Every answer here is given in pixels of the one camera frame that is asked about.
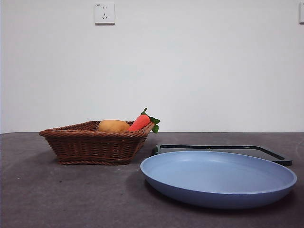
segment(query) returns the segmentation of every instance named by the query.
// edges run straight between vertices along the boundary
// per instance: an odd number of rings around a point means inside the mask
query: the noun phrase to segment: carrot
[[[146,113],[147,108],[143,110],[140,116],[136,118],[136,120],[133,122],[133,124],[129,127],[128,131],[138,131],[145,126],[147,126],[150,122],[154,123],[154,127],[152,128],[152,131],[154,133],[158,132],[158,123],[160,120],[155,119],[154,117],[148,116]]]
[[[134,123],[129,127],[128,131],[138,131],[150,123],[150,118],[147,115],[140,115],[136,118]]]

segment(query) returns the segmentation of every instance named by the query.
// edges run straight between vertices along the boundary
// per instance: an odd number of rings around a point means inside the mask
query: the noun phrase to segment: plate
[[[282,165],[225,152],[163,153],[145,159],[140,168],[162,194],[217,209],[271,204],[287,195],[297,181],[295,173]]]

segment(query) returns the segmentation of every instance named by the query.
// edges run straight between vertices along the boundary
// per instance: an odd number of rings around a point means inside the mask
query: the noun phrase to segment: carrot leaf
[[[145,109],[143,110],[143,112],[141,113],[141,115],[147,115],[146,111],[147,111],[147,108],[145,108]]]
[[[149,118],[150,118],[150,121],[151,121],[152,123],[154,123],[154,124],[158,124],[158,123],[160,122],[159,119],[155,119],[155,118],[152,117],[152,116],[149,116]]]
[[[152,131],[156,134],[158,132],[158,125],[155,125],[153,128],[152,128]]]

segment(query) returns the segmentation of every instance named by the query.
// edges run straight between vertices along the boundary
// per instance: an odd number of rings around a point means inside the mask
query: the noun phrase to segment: wall outlet
[[[94,7],[95,24],[115,24],[115,4],[97,2]]]

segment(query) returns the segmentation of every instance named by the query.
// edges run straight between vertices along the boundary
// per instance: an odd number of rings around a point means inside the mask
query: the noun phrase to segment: dark gray tabletop
[[[139,165],[156,144],[257,145],[285,154],[297,174],[282,200],[256,209],[200,208],[154,190]],[[124,166],[59,165],[38,133],[1,135],[2,228],[301,228],[304,133],[150,133]]]

